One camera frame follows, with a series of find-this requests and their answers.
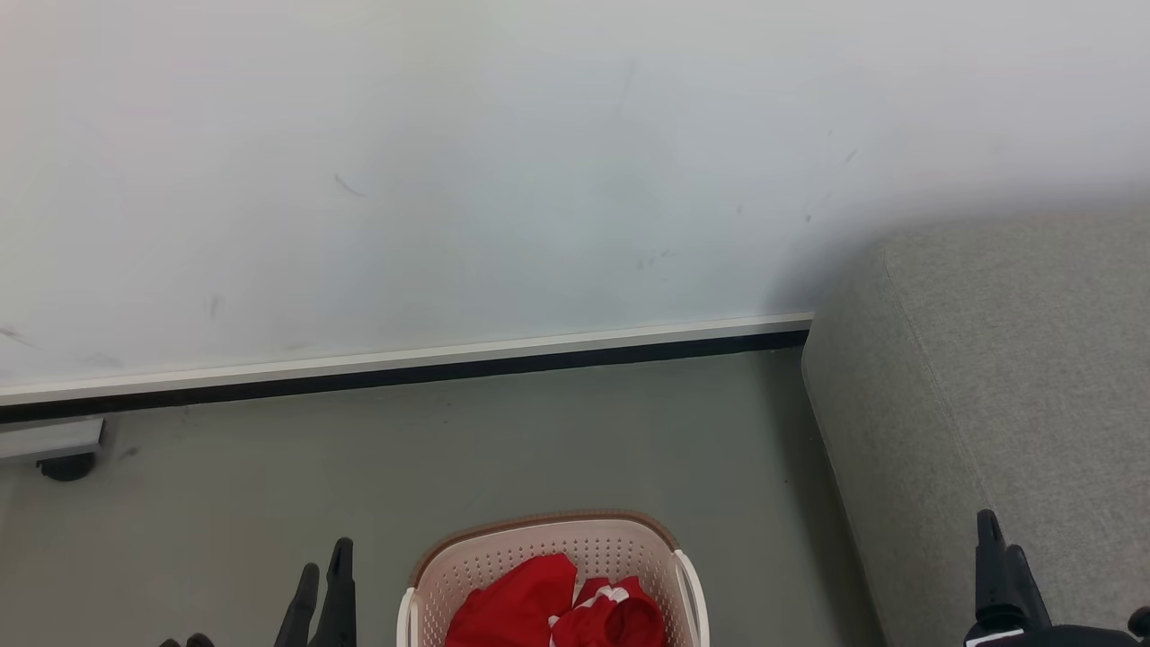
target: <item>white plastic basket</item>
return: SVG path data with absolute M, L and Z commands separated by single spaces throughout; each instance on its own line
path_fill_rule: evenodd
M 399 603 L 397 647 L 443 647 L 467 595 L 536 555 L 562 553 L 591 577 L 638 576 L 667 623 L 668 647 L 710 647 L 703 586 L 669 532 L 639 513 L 542 515 L 463 531 L 436 545 L 416 565 Z

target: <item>floor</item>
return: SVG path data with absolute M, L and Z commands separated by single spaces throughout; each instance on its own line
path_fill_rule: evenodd
M 0 627 L 26 647 L 270 645 L 299 571 L 355 541 L 360 645 L 390 645 L 440 537 L 631 508 L 698 569 L 712 644 L 881 645 L 800 349 L 108 418 L 71 484 L 0 471 Z

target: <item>wheel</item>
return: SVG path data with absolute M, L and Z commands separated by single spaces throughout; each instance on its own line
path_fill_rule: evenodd
M 1130 616 L 1130 622 L 1126 625 L 1130 633 L 1138 638 L 1150 637 L 1150 607 L 1142 607 Z
M 40 473 L 57 482 L 75 482 L 83 479 L 95 467 L 95 453 L 75 454 L 72 456 L 61 456 L 60 459 L 45 459 L 37 461 L 36 467 Z

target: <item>red cloth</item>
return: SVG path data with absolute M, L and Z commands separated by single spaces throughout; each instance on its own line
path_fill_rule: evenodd
M 607 578 L 586 580 L 575 608 L 551 627 L 554 647 L 665 647 L 659 606 L 629 577 L 614 586 Z
M 573 603 L 575 578 L 566 555 L 523 562 L 467 596 L 445 647 L 666 647 L 662 614 L 638 578 L 589 579 Z
M 576 575 L 566 555 L 523 562 L 467 596 L 451 618 L 444 647 L 547 647 L 547 618 L 572 608 Z

